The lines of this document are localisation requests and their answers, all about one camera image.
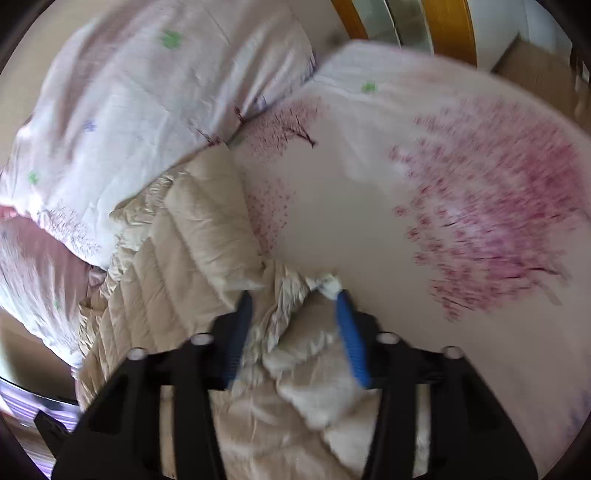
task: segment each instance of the down comforter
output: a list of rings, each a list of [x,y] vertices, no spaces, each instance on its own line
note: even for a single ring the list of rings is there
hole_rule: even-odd
[[[113,217],[126,225],[118,252],[82,308],[82,405],[132,347],[174,349],[249,290],[255,311],[241,371],[230,391],[210,394],[228,477],[360,475],[379,396],[349,372],[332,305],[340,284],[261,256],[227,147],[170,171]],[[163,390],[163,472],[173,476],[170,400]],[[418,441],[420,473],[426,438]]]

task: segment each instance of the pink fabric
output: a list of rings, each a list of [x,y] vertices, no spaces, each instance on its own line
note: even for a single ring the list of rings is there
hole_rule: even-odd
[[[79,366],[78,302],[91,267],[28,218],[0,222],[0,307],[43,340],[64,362]]]
[[[0,205],[0,220],[5,220],[7,218],[14,218],[16,217],[17,211],[12,207],[4,207]]]
[[[55,59],[0,203],[108,268],[109,214],[184,156],[228,140],[311,73],[284,0],[129,0]]]

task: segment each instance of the green flower print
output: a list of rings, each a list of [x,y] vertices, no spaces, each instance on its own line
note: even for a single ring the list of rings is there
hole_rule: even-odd
[[[179,32],[175,32],[172,30],[164,30],[164,33],[161,37],[162,45],[170,50],[174,50],[175,48],[179,48],[181,46],[181,40],[183,36]]]
[[[31,185],[37,185],[37,183],[39,183],[39,175],[37,175],[34,171],[29,174],[29,183]]]
[[[363,93],[375,93],[378,91],[378,85],[375,82],[365,82],[361,86],[361,91]]]

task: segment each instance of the wooden door frame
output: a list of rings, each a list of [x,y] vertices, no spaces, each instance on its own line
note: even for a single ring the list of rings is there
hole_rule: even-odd
[[[352,0],[331,0],[351,38],[368,34]],[[476,66],[476,40],[467,0],[420,0],[431,34],[433,50]]]

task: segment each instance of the beige quilted comforter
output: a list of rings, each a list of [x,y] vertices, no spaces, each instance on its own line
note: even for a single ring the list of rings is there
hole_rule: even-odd
[[[360,476],[379,395],[349,372],[331,300],[340,284],[261,256],[227,147],[162,176],[113,218],[125,227],[118,252],[82,308],[81,404],[129,349],[174,349],[249,290],[255,312],[242,369],[231,391],[211,393],[228,477]],[[170,406],[163,390],[163,472],[174,476]]]

